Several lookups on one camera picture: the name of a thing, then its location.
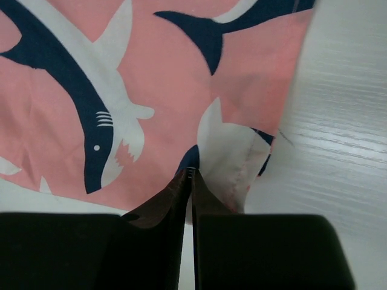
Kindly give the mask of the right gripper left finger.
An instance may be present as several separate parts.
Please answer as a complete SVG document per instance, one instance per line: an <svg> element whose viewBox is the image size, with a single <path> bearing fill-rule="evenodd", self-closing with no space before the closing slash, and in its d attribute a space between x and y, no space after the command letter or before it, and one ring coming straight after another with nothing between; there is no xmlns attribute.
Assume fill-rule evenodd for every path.
<svg viewBox="0 0 387 290"><path fill-rule="evenodd" d="M113 214L1 214L2 289L177 289L188 172Z"/></svg>

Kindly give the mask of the pink shark print shorts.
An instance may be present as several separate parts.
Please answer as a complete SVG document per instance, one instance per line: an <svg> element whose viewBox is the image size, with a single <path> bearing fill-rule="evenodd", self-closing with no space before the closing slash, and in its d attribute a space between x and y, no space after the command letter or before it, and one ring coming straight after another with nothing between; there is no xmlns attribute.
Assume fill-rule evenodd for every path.
<svg viewBox="0 0 387 290"><path fill-rule="evenodd" d="M129 211L190 168L243 212L315 6L2 1L1 182Z"/></svg>

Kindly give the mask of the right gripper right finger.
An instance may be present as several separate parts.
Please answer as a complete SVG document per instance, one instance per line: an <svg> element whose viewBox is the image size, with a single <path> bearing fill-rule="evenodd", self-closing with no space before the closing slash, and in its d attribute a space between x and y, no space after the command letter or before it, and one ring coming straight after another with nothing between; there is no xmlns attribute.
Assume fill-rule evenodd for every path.
<svg viewBox="0 0 387 290"><path fill-rule="evenodd" d="M230 211L192 175L197 289L354 289L339 237L318 214Z"/></svg>

